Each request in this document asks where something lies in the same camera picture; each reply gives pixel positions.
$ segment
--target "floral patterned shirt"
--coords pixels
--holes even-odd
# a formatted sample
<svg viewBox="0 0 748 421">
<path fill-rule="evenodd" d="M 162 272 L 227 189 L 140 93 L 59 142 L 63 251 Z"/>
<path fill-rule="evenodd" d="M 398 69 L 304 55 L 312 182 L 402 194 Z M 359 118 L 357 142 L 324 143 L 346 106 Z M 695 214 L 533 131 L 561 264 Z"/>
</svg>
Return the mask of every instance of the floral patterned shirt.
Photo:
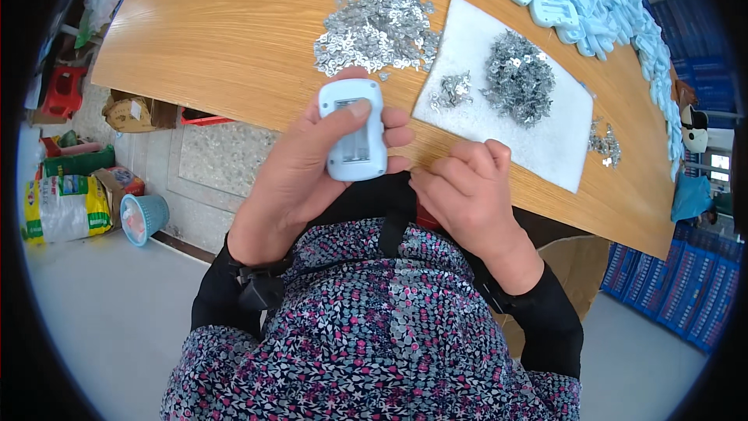
<svg viewBox="0 0 748 421">
<path fill-rule="evenodd" d="M 385 258 L 382 222 L 308 230 L 263 341 L 192 331 L 162 418 L 578 419 L 579 380 L 510 358 L 460 250 L 411 224 Z"/>
</svg>

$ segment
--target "pile of blue plastic parts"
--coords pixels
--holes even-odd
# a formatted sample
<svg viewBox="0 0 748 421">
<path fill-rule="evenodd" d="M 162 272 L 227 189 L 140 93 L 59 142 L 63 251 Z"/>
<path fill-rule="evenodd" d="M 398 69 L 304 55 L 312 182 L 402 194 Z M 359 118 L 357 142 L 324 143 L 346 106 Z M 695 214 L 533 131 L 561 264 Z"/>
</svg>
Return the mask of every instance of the pile of blue plastic parts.
<svg viewBox="0 0 748 421">
<path fill-rule="evenodd" d="M 649 96 L 667 121 L 670 177 L 676 179 L 684 155 L 678 104 L 670 98 L 670 50 L 661 29 L 642 0 L 513 0 L 529 6 L 539 27 L 554 27 L 559 40 L 575 44 L 580 54 L 606 60 L 613 43 L 631 44 L 637 51 L 642 76 L 650 82 Z"/>
</svg>

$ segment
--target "black strap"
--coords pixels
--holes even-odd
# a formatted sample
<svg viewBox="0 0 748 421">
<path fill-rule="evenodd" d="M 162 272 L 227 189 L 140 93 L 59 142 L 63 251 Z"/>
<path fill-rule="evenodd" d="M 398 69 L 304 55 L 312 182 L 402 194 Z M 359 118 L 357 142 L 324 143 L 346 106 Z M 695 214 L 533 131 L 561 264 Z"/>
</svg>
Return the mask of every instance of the black strap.
<svg viewBox="0 0 748 421">
<path fill-rule="evenodd" d="M 397 210 L 388 210 L 379 232 L 379 250 L 388 258 L 397 258 L 408 217 Z"/>
</svg>

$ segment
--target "white foam sheet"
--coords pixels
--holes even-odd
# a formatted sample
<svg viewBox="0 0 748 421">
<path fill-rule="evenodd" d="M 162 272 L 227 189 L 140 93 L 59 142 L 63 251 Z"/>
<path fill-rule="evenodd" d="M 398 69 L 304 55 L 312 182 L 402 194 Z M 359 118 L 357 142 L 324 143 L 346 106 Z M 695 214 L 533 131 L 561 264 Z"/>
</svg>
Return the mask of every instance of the white foam sheet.
<svg viewBox="0 0 748 421">
<path fill-rule="evenodd" d="M 510 29 L 464 0 L 451 0 L 437 58 L 413 117 L 468 140 L 499 140 L 512 149 L 513 162 L 576 193 L 593 119 L 592 96 L 579 82 L 549 57 L 547 62 L 556 76 L 556 88 L 550 94 L 553 100 L 550 116 L 529 129 L 518 126 L 512 117 L 500 117 L 480 92 L 489 87 L 485 63 L 491 45 L 497 36 Z M 442 77 L 467 70 L 471 74 L 473 103 L 440 108 L 439 113 L 433 110 L 429 96 L 440 91 Z"/>
</svg>

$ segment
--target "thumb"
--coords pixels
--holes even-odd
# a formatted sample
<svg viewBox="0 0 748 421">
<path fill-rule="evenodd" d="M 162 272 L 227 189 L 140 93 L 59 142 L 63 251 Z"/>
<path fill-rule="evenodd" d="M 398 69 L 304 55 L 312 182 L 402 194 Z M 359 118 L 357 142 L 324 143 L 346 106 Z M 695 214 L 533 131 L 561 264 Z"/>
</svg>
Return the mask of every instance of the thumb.
<svg viewBox="0 0 748 421">
<path fill-rule="evenodd" d="M 362 98 L 323 117 L 311 131 L 314 148 L 327 154 L 338 140 L 356 132 L 366 124 L 371 109 L 369 100 Z"/>
</svg>

